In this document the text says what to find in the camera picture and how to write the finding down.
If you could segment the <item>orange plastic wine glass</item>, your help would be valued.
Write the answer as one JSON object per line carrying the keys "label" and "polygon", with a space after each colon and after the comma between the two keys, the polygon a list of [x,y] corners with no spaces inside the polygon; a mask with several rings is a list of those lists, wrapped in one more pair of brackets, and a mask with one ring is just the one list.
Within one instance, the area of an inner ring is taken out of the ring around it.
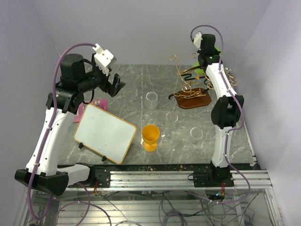
{"label": "orange plastic wine glass", "polygon": [[157,141],[160,136],[159,128],[149,124],[142,129],[143,147],[148,152],[153,152],[157,148]]}

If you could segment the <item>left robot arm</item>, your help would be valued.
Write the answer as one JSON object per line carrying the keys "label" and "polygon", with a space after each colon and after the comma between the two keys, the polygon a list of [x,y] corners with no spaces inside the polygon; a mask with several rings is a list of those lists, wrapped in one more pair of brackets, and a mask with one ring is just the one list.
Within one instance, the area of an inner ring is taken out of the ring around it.
{"label": "left robot arm", "polygon": [[60,81],[50,91],[46,117],[36,149],[24,169],[15,172],[21,184],[51,195],[60,196],[66,187],[80,182],[91,187],[96,181],[95,169],[86,163],[59,169],[58,157],[66,132],[84,102],[84,93],[100,88],[114,97],[125,86],[118,74],[109,82],[111,68],[116,62],[112,54],[93,53],[91,60],[80,54],[67,54],[59,64]]}

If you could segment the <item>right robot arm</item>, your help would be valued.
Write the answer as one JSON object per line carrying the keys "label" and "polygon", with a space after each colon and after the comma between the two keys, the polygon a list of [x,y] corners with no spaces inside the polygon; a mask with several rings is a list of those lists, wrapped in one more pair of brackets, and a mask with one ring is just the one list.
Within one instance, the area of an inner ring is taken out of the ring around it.
{"label": "right robot arm", "polygon": [[228,160],[230,142],[241,116],[244,98],[233,89],[224,70],[221,52],[215,47],[215,41],[213,34],[198,32],[193,43],[198,48],[199,66],[212,84],[217,97],[211,111],[211,120],[216,131],[211,162],[217,168],[227,168],[230,164]]}

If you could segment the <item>clear wine glass far left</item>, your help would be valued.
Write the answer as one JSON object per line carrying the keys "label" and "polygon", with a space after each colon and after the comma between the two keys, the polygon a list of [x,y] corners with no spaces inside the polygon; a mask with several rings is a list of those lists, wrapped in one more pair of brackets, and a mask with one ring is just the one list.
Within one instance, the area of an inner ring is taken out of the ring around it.
{"label": "clear wine glass far left", "polygon": [[140,104],[141,98],[137,95],[133,95],[129,98],[129,103],[132,105],[138,105]]}

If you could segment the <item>clear wine glass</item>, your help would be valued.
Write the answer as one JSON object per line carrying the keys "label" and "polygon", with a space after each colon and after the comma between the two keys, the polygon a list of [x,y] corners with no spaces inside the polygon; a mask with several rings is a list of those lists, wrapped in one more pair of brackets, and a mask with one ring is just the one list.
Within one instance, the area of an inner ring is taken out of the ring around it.
{"label": "clear wine glass", "polygon": [[129,103],[132,105],[138,105],[140,104],[141,98],[137,95],[133,95],[129,98]]}
{"label": "clear wine glass", "polygon": [[193,127],[190,130],[189,137],[184,142],[183,149],[184,151],[191,153],[193,152],[197,145],[202,142],[204,138],[204,132],[200,127]]}

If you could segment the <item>clear wine glass right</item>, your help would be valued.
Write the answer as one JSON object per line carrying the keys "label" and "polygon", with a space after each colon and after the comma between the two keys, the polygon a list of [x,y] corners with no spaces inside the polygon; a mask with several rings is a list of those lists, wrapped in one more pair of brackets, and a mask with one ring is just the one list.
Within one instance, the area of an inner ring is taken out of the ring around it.
{"label": "clear wine glass right", "polygon": [[204,132],[200,127],[193,127],[190,130],[189,137],[184,142],[183,149],[184,151],[191,153],[193,152],[197,145],[202,142],[204,138]]}

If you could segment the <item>pink sticker booklet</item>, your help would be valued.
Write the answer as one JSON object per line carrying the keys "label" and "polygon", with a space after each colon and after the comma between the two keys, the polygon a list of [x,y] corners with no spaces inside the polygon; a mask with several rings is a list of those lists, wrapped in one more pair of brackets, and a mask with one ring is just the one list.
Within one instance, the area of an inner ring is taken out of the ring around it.
{"label": "pink sticker booklet", "polygon": [[[99,108],[101,108],[101,109],[103,109],[103,110],[105,110],[105,111],[108,110],[108,102],[107,102],[107,99],[93,100],[90,104],[93,104],[93,105],[95,105],[95,106],[97,106],[97,107],[99,107]],[[75,115],[75,117],[74,117],[74,119],[73,119],[73,122],[74,122],[74,123],[77,123],[77,122],[80,121],[80,119],[81,119],[81,117],[82,117],[82,115],[83,115],[83,112],[84,112],[84,110],[85,110],[85,108],[86,108],[86,105],[87,105],[87,104],[84,104],[84,103],[81,103],[81,104],[79,105],[79,108],[78,108],[78,110],[77,110],[77,113],[76,113],[76,115]]]}

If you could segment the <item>clear tumbler glass centre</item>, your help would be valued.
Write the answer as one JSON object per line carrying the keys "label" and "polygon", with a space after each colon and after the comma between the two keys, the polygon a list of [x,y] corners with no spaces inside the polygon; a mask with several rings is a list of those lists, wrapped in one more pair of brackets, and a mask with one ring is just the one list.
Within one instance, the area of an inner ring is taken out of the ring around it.
{"label": "clear tumbler glass centre", "polygon": [[158,95],[156,92],[148,92],[145,96],[145,104],[148,109],[155,109],[158,105]]}

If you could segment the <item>clear champagne flute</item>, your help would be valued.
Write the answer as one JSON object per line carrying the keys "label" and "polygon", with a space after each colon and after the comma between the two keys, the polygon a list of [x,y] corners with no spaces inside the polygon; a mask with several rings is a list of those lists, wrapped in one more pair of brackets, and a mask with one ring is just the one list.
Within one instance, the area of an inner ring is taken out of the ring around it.
{"label": "clear champagne flute", "polygon": [[164,141],[171,141],[173,138],[173,128],[178,121],[178,115],[174,112],[168,112],[165,116],[165,129],[161,134]]}

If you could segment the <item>white board with yellow frame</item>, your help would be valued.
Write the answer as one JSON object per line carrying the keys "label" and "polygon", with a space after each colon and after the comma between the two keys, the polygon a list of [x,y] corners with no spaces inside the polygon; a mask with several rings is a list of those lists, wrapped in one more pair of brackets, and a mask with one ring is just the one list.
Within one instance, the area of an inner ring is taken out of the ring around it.
{"label": "white board with yellow frame", "polygon": [[135,125],[88,104],[79,121],[74,139],[110,161],[121,164],[136,131]]}

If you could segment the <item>aluminium rail frame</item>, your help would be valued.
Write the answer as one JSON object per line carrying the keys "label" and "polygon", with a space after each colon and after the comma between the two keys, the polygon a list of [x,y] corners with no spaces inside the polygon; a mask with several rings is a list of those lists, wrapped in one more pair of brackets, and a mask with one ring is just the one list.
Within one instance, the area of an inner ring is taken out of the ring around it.
{"label": "aluminium rail frame", "polygon": [[[193,171],[110,171],[110,184],[91,184],[89,190],[96,187],[100,191],[136,191],[136,190],[198,190],[219,189],[221,187],[194,187],[188,175]],[[265,170],[244,170],[243,175],[232,171],[234,182],[231,189],[266,189],[272,188],[272,182]]]}

